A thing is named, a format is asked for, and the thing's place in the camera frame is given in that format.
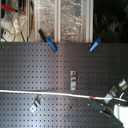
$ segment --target pegboard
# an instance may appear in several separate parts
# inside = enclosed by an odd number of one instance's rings
[[[128,45],[0,43],[0,89],[51,90],[105,96],[123,78],[128,80]],[[70,90],[70,72],[77,71],[77,89]],[[0,93],[0,128],[114,128],[114,119],[87,106],[87,99],[45,95],[29,110],[37,95]]]

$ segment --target metal mount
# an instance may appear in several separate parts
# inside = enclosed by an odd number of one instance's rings
[[[34,104],[31,106],[30,111],[34,113],[36,109],[42,104],[42,101],[43,101],[43,97],[39,95],[34,101]]]
[[[76,90],[76,71],[71,71],[71,90]]]

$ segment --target metal rod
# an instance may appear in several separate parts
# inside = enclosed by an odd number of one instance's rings
[[[61,42],[61,0],[58,0],[58,43]]]
[[[0,8],[0,26],[1,26],[1,8]]]
[[[90,43],[93,42],[93,0],[90,1]]]
[[[58,0],[55,0],[55,30],[54,41],[58,42]]]
[[[90,36],[89,36],[89,34],[90,34],[90,18],[89,18],[89,5],[90,5],[90,2],[89,2],[90,0],[86,0],[86,22],[85,22],[85,41],[86,41],[86,43],[89,43],[90,42]]]

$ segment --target white cable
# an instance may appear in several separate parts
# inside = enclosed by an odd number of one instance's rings
[[[119,99],[121,99],[123,97],[123,95],[124,95],[124,92],[120,95]]]
[[[77,98],[86,98],[89,99],[92,96],[86,96],[86,95],[75,95],[75,94],[67,94],[67,93],[58,93],[58,92],[36,92],[36,91],[14,91],[14,90],[0,90],[1,93],[18,93],[18,94],[38,94],[38,95],[56,95],[56,96],[69,96],[69,97],[77,97]],[[126,102],[124,99],[120,98],[104,98],[104,97],[92,97],[97,100],[119,100]]]

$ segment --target metal bracket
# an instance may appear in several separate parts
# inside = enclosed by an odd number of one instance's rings
[[[41,95],[38,95],[38,97],[34,101],[34,104],[31,106],[30,111],[34,113],[36,109],[42,104],[43,100],[44,100],[43,97]]]
[[[71,90],[76,90],[76,71],[71,71]]]
[[[111,90],[107,93],[107,95],[105,96],[105,98],[114,98],[116,97],[116,92],[117,92],[117,88],[115,86],[113,86],[111,88]]]

